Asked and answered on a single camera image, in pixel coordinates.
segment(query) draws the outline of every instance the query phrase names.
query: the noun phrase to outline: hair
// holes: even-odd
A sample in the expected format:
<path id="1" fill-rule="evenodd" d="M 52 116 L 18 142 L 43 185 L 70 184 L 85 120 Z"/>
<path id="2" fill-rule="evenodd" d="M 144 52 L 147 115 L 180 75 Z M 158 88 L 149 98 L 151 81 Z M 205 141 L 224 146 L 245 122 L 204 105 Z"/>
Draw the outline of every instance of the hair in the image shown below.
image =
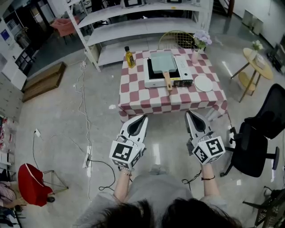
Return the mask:
<path id="1" fill-rule="evenodd" d="M 152 207 L 146 201 L 136 204 L 119 204 L 103 211 L 104 220 L 94 228 L 118 228 L 120 224 L 135 224 L 136 228 L 155 228 Z"/>
<path id="2" fill-rule="evenodd" d="M 93 228 L 117 228 L 118 224 L 135 224 L 136 228 L 154 228 L 155 219 L 149 203 L 139 201 L 135 204 L 120 204 L 114 208 L 105 209 L 104 219 Z M 165 211 L 162 228 L 212 226 L 220 228 L 242 228 L 241 223 L 218 207 L 209 207 L 206 203 L 196 199 L 176 199 Z"/>
<path id="3" fill-rule="evenodd" d="M 162 219 L 163 228 L 189 227 L 242 228 L 241 223 L 216 207 L 208 206 L 197 199 L 176 199 L 165 211 Z"/>

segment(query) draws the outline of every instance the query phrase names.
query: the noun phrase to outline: hand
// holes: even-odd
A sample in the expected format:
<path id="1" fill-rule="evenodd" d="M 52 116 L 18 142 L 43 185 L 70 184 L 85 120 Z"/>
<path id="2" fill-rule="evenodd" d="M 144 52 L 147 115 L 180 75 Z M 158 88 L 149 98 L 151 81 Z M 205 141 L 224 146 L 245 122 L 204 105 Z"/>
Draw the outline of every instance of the hand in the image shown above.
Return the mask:
<path id="1" fill-rule="evenodd" d="M 23 197 L 20 197 L 13 201 L 13 203 L 16 205 L 27 205 L 27 202 L 23 199 Z"/>

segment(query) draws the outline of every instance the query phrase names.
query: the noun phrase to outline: black office chair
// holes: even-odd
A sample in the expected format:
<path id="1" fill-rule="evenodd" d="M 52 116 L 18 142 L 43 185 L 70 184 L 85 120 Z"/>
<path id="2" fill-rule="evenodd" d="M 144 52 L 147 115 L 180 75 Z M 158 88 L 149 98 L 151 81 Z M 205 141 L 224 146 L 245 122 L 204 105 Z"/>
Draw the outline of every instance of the black office chair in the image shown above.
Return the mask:
<path id="1" fill-rule="evenodd" d="M 279 84 L 274 84 L 263 103 L 262 108 L 255 117 L 246 118 L 240 126 L 237 134 L 234 133 L 235 148 L 226 147 L 227 151 L 233 152 L 231 164 L 223 177 L 229 173 L 234 166 L 240 172 L 260 177 L 266 159 L 273 159 L 273 170 L 276 170 L 279 160 L 279 148 L 276 147 L 275 154 L 267 154 L 268 138 L 273 139 L 285 128 L 285 89 Z"/>

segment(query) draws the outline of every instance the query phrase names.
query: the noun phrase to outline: wooden handle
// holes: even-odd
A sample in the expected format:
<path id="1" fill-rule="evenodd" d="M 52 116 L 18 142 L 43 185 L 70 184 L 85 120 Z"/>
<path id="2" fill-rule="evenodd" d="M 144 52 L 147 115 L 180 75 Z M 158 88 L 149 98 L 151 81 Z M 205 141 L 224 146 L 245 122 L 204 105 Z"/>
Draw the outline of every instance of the wooden handle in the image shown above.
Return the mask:
<path id="1" fill-rule="evenodd" d="M 168 91 L 172 91 L 172 85 L 171 85 L 171 80 L 170 80 L 169 72 L 163 72 L 163 76 L 164 76 L 164 78 L 165 78 L 167 90 L 168 90 Z"/>

